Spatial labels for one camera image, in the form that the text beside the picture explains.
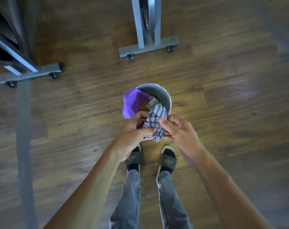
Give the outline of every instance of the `foot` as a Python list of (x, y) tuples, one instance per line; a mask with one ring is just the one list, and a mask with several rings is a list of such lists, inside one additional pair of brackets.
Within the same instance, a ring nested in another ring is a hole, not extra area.
[(169, 145), (164, 146), (162, 148), (157, 176), (161, 171), (168, 171), (171, 174), (175, 169), (176, 161), (175, 150)]
[(140, 154), (141, 149), (140, 145), (138, 145), (135, 149), (132, 150), (130, 156), (125, 160), (127, 173), (129, 173), (130, 170), (135, 169), (140, 174)]

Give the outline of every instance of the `purple plastic bag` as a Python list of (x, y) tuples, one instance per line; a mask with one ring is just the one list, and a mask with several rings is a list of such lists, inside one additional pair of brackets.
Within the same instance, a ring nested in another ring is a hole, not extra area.
[(122, 110), (124, 118), (130, 119), (135, 113), (139, 112), (140, 105), (149, 98), (150, 94), (137, 88), (131, 88), (124, 94), (124, 108)]

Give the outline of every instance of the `gray jeans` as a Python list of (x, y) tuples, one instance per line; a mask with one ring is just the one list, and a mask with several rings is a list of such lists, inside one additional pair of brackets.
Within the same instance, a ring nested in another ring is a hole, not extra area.
[[(179, 200), (171, 175), (167, 171), (159, 173), (157, 179), (160, 213), (164, 229), (192, 228), (189, 217)], [(111, 216), (111, 229), (137, 229), (140, 209), (140, 175), (129, 171), (121, 192), (121, 198)]]

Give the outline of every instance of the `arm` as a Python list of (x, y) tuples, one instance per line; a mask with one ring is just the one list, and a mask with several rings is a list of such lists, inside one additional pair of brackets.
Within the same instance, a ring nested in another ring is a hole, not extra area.
[(196, 166), (224, 228), (273, 228), (202, 145), (191, 123), (174, 115), (168, 120), (159, 121), (169, 132), (166, 137), (173, 139), (182, 156)]
[(140, 111), (127, 120), (120, 134), (104, 151), (84, 181), (56, 212), (44, 229), (97, 228), (101, 212), (119, 163), (155, 128), (138, 129), (148, 112)]

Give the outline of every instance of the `black sock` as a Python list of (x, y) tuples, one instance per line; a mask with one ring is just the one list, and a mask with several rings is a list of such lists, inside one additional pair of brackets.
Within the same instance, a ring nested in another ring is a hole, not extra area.
[[(140, 150), (138, 147), (136, 147), (135, 149), (132, 150), (132, 152), (139, 152), (139, 151)], [(127, 167), (127, 172), (129, 172), (132, 169), (135, 169), (139, 173), (139, 164), (138, 163), (130, 163), (130, 164), (127, 164), (126, 167)]]
[[(170, 157), (176, 158), (175, 153), (170, 149), (165, 149), (164, 154), (166, 154)], [(167, 167), (167, 166), (161, 166), (160, 171), (168, 171), (171, 174), (173, 172), (173, 169), (171, 169), (170, 167)]]

